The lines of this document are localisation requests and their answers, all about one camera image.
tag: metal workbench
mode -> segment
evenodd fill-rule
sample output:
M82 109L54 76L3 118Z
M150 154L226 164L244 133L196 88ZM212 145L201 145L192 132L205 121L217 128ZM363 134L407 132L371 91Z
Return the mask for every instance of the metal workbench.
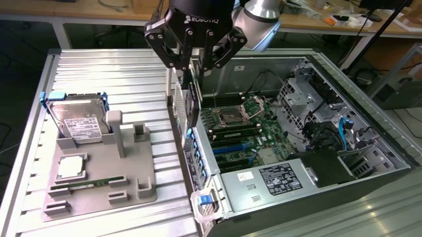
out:
M164 96L165 67L150 50L62 50L46 58L1 205L3 236L194 236ZM41 91L105 91L122 124L150 130L157 182L154 202L41 222L57 128L38 103Z
M165 68L148 49L64 50L49 55L29 113L2 205L0 236L197 236L165 107ZM108 93L124 124L152 131L157 200L41 222L57 129L38 103L39 91ZM419 236L422 172L413 171L360 200L249 236Z

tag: power supply label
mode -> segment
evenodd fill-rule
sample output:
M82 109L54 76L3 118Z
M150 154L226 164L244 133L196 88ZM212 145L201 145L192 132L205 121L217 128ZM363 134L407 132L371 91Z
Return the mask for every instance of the power supply label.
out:
M258 172L272 196L301 188L301 184L288 163L258 169Z

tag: motherboard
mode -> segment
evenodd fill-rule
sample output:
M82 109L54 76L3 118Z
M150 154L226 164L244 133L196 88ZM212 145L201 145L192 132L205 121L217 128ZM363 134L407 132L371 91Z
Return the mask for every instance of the motherboard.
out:
M201 109L212 153L221 173L280 162L295 152L264 97L246 94L241 104Z

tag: black pole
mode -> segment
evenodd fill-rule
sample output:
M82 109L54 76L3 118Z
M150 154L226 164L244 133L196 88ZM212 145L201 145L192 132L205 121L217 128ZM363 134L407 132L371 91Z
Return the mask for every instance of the black pole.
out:
M356 65L357 61L363 58L363 55L365 54L367 50L369 49L369 47L372 46L372 44L375 43L375 40L379 38L379 36L381 35L384 29L387 29L389 23L392 22L392 20L395 19L397 13L400 13L400 11L403 10L404 6L407 5L408 1L411 0L404 0L400 4L400 6L395 9L395 11L392 12L391 16L388 17L388 19L385 20L385 22L383 23L383 25L380 26L379 30L376 31L373 37L369 39L367 45L364 46L364 48L361 49L359 55L356 56L355 60L351 62L348 68L343 69L343 73L347 75L352 69L352 67Z

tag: robotiq logo text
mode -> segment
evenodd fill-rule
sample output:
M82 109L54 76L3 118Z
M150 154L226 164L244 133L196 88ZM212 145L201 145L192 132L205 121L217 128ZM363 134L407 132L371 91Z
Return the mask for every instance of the robotiq logo text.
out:
M193 21L193 22L216 23L217 24L217 19L198 19L196 17L185 16L184 24L188 24L190 21Z

